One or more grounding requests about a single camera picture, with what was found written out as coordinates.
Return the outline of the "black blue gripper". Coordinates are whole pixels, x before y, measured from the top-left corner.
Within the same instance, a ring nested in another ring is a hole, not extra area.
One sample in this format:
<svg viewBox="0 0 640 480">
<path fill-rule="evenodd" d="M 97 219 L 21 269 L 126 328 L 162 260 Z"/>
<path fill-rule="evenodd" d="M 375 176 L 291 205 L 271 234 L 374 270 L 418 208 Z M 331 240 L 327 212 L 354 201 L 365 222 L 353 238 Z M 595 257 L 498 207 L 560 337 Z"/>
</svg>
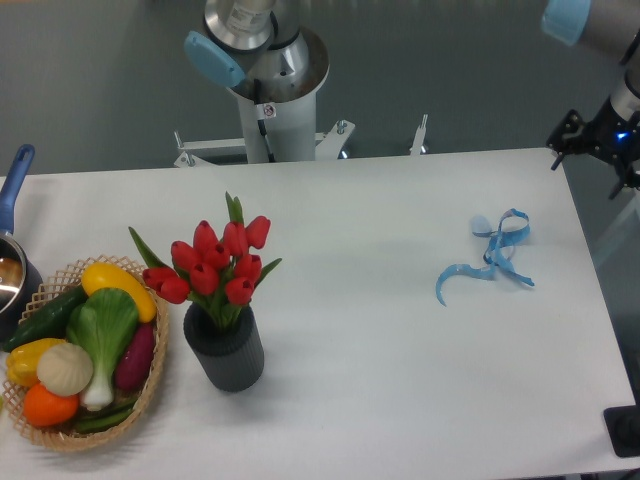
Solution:
<svg viewBox="0 0 640 480">
<path fill-rule="evenodd" d="M 639 159 L 639 100 L 617 101 L 609 96 L 588 124 L 577 110 L 569 110 L 548 136 L 546 147 L 555 156 L 552 171 L 567 155 L 586 153 L 612 165 L 618 180 L 609 200 L 625 188 L 638 190 L 634 163 Z"/>
</svg>

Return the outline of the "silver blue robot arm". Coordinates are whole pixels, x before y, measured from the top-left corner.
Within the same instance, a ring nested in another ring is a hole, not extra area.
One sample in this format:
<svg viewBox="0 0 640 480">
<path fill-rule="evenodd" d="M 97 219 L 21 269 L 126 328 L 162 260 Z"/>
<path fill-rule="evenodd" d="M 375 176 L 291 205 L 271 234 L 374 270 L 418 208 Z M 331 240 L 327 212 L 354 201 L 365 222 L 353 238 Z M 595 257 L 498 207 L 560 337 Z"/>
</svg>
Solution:
<svg viewBox="0 0 640 480">
<path fill-rule="evenodd" d="M 626 71 L 595 117 L 569 111 L 546 144 L 562 161 L 590 155 L 610 166 L 612 192 L 639 186 L 639 4 L 636 1 L 551 1 L 542 30 L 566 45 L 611 56 Z M 251 163 L 335 159 L 353 124 L 316 131 L 316 93 L 328 76 L 327 49 L 299 22 L 296 1 L 209 1 L 203 27 L 184 51 L 195 69 L 237 99 Z"/>
</svg>

